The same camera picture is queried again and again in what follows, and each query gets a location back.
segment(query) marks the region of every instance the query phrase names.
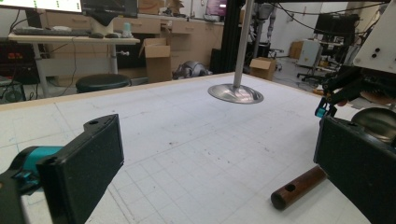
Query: round metal base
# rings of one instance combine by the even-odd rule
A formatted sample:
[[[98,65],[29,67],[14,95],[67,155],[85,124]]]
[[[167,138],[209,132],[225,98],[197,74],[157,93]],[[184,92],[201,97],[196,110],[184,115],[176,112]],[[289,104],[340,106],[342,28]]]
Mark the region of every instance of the round metal base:
[[[207,91],[213,97],[236,104],[257,104],[264,99],[261,93],[242,85],[236,88],[233,84],[221,84]]]

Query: white table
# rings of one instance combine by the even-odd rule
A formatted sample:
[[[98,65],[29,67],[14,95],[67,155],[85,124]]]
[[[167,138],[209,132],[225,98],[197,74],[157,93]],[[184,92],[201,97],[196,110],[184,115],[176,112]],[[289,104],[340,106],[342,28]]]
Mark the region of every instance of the white table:
[[[238,105],[207,93],[233,76],[196,77],[0,106],[0,172],[30,146],[64,146],[82,124],[118,113],[125,164],[90,223],[369,223],[328,180],[287,210],[270,195],[315,166],[316,95],[243,76],[264,95]],[[350,119],[357,111],[339,109]],[[43,193],[24,198],[50,223]]]
[[[62,74],[72,75],[74,73],[101,74],[108,70],[108,60],[113,74],[118,73],[116,45],[134,45],[140,40],[136,38],[103,38],[95,39],[87,36],[47,36],[47,35],[14,35],[8,36],[9,40],[19,43],[33,45],[35,51],[35,63],[40,78],[40,85],[43,89],[44,97],[50,96],[46,77],[58,76]],[[75,48],[81,44],[99,44],[110,46],[110,57],[108,58],[78,58],[78,59],[45,59],[38,48],[38,44],[72,44]]]

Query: brown wooden handle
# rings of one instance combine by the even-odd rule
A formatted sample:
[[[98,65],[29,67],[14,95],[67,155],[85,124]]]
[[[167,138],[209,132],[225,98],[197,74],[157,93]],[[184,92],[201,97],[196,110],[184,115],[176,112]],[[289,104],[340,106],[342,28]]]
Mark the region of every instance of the brown wooden handle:
[[[271,202],[276,209],[283,210],[303,197],[325,178],[326,174],[323,170],[319,166],[315,166],[272,193]]]

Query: keyboard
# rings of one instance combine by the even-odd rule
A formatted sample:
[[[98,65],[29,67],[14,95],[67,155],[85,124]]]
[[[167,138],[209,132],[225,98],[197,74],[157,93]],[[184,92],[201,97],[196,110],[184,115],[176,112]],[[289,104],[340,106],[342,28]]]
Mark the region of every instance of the keyboard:
[[[90,33],[84,30],[60,31],[40,29],[14,29],[15,35],[57,35],[57,36],[88,36]]]

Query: round stool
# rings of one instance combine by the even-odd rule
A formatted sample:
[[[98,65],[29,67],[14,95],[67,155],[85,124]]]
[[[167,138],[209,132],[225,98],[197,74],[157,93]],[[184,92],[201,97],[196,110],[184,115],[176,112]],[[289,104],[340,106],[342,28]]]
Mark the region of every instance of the round stool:
[[[78,93],[105,91],[131,86],[131,79],[124,75],[99,74],[82,77],[76,82]]]

